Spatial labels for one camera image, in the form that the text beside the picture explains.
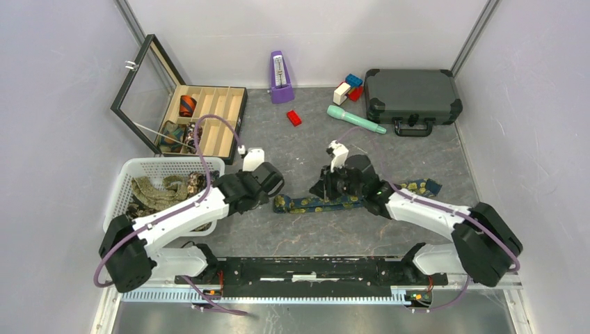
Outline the navy yellow floral tie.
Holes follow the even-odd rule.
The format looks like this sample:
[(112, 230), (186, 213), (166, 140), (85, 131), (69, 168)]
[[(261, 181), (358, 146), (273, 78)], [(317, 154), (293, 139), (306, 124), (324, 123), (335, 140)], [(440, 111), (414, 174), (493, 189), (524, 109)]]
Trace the navy yellow floral tie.
[[(433, 179), (425, 178), (402, 182), (398, 184), (398, 187), (425, 198), (434, 198), (440, 193), (443, 186)], [(275, 214), (333, 212), (362, 207), (362, 198), (355, 196), (342, 196), (335, 200), (324, 200), (318, 197), (291, 198), (285, 194), (279, 194), (273, 199), (273, 212)]]

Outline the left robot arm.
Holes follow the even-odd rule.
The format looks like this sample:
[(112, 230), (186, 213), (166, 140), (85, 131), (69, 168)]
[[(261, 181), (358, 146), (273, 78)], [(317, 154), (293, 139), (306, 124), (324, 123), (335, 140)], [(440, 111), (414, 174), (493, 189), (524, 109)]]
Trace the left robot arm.
[(263, 162), (254, 170), (222, 175), (198, 195), (151, 216), (113, 218), (99, 247), (94, 284), (113, 285), (120, 293), (139, 288), (164, 267), (160, 250), (171, 241), (209, 222), (255, 209), (284, 184), (282, 173)]

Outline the brown floral tie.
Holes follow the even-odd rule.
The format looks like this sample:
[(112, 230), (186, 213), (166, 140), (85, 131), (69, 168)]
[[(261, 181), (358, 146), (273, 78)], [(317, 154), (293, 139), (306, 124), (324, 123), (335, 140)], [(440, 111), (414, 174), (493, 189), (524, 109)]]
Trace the brown floral tie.
[[(206, 176), (199, 172), (192, 172), (188, 176), (184, 177), (186, 183), (188, 184), (188, 191), (189, 191), (189, 198), (196, 196), (201, 191), (205, 190), (207, 186)], [(131, 201), (127, 206), (127, 210), (125, 214), (131, 218), (140, 218), (144, 216), (149, 216), (156, 214), (158, 212), (152, 211), (150, 209), (145, 209), (143, 206), (139, 205), (135, 202), (134, 197), (131, 193)]]

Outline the olive green tie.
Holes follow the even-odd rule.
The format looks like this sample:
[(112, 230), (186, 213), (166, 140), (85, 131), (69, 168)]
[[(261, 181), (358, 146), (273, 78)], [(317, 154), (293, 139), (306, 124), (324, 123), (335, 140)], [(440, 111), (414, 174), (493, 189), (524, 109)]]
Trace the olive green tie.
[(149, 177), (131, 180), (131, 192), (135, 202), (145, 209), (160, 212), (189, 197), (188, 184), (180, 175), (170, 175), (161, 181), (161, 187), (152, 184)]

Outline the mint green flashlight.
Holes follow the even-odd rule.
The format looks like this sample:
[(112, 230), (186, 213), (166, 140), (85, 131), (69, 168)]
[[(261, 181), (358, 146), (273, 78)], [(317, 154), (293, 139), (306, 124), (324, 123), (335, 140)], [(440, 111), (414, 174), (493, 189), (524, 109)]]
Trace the mint green flashlight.
[(349, 113), (349, 112), (345, 111), (343, 108), (336, 106), (336, 105), (330, 105), (327, 108), (326, 113), (334, 119), (343, 120), (343, 121), (348, 122), (352, 125), (362, 127), (364, 129), (375, 132), (377, 134), (386, 134), (387, 133), (386, 128), (380, 126), (379, 124), (372, 122), (368, 119), (361, 118), (360, 116), (354, 115), (352, 113)]

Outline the dark floral rolled tie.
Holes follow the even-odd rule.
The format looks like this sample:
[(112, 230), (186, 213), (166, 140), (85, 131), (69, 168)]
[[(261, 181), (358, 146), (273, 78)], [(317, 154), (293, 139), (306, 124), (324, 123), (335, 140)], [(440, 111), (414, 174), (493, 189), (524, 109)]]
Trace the dark floral rolled tie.
[(184, 147), (189, 154), (196, 153), (196, 146), (202, 138), (203, 128), (197, 126), (195, 122), (190, 122), (186, 126), (186, 133), (184, 136)]

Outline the red toy block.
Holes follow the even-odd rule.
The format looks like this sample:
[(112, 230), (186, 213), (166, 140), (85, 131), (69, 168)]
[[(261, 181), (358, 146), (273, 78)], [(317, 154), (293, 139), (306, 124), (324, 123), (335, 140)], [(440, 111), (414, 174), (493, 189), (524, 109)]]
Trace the red toy block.
[(358, 86), (358, 87), (352, 88), (352, 89), (351, 89), (351, 90), (348, 92), (348, 94), (347, 94), (347, 97), (348, 97), (348, 98), (349, 98), (351, 101), (353, 101), (353, 102), (357, 102), (357, 101), (360, 99), (360, 97), (362, 96), (362, 94), (363, 94), (363, 90), (364, 90), (364, 88), (363, 88), (362, 86)]

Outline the white toy block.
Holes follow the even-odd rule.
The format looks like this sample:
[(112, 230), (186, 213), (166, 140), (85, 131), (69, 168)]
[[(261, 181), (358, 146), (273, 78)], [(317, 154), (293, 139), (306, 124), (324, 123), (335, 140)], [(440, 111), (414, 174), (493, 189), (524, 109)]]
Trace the white toy block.
[(333, 92), (333, 103), (340, 106), (348, 99), (349, 91), (352, 87), (347, 82), (342, 82)]

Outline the red toy brick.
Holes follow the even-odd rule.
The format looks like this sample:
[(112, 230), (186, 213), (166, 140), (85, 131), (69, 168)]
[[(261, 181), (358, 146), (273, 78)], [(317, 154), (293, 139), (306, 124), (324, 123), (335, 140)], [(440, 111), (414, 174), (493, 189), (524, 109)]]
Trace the red toy brick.
[(287, 119), (291, 122), (291, 124), (294, 127), (298, 127), (299, 125), (302, 124), (302, 120), (299, 117), (299, 115), (297, 114), (297, 112), (295, 112), (295, 110), (288, 111), (286, 113), (286, 116), (287, 116)]

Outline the white plastic basket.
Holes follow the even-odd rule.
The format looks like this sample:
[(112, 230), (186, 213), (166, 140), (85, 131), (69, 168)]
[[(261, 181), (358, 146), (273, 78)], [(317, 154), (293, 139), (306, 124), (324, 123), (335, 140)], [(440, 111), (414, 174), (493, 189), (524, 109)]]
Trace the white plastic basket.
[(161, 186), (164, 177), (170, 175), (188, 176), (192, 172), (210, 175), (216, 180), (225, 172), (225, 164), (217, 157), (206, 157), (203, 164), (198, 157), (172, 158), (136, 158), (126, 162), (115, 182), (115, 189), (107, 205), (103, 229), (106, 230), (111, 220), (125, 214), (131, 201), (131, 180), (137, 177), (149, 177), (156, 186)]

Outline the wooden tie organizer box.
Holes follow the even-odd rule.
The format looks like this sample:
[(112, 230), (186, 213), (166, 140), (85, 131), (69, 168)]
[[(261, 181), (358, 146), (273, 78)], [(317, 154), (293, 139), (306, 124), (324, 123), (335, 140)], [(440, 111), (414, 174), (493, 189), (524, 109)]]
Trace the wooden tie organizer box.
[[(231, 164), (237, 151), (235, 134), (241, 130), (248, 93), (244, 87), (196, 86), (185, 82), (156, 35), (147, 35), (131, 61), (128, 73), (111, 110), (150, 151), (157, 156), (193, 156), (184, 147), (180, 153), (159, 149), (161, 129), (167, 120), (177, 124), (195, 122), (203, 128), (197, 145), (207, 157)], [(180, 97), (197, 101), (192, 118), (179, 117)]]

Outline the dark grey carrying case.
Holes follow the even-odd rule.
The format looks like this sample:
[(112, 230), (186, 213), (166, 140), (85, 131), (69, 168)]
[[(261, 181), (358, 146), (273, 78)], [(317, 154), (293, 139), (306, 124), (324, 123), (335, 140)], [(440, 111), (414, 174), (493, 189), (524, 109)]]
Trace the dark grey carrying case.
[(451, 125), (463, 111), (449, 70), (370, 69), (365, 73), (366, 118), (391, 124), (405, 137), (429, 136), (436, 125)]

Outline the orange navy rolled tie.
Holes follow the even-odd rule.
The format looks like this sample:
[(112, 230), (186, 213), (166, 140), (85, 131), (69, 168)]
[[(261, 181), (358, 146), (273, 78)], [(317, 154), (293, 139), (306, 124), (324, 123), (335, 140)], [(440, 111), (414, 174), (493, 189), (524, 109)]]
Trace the orange navy rolled tie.
[(190, 95), (180, 97), (179, 117), (192, 118), (197, 107), (197, 101)]

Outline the purple metronome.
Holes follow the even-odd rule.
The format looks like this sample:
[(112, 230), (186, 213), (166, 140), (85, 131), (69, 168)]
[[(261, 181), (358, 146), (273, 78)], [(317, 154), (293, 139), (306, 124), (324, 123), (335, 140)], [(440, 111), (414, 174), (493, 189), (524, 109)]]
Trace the purple metronome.
[(282, 104), (294, 99), (294, 89), (281, 51), (272, 51), (270, 55), (269, 94), (273, 104)]

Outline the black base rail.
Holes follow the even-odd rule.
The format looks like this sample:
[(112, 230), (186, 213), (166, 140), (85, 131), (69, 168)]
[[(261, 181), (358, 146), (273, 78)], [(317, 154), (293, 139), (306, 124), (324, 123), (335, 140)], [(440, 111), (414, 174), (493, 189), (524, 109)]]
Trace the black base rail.
[(222, 297), (386, 297), (392, 286), (444, 286), (447, 275), (426, 275), (400, 257), (226, 257), (191, 277), (219, 285)]

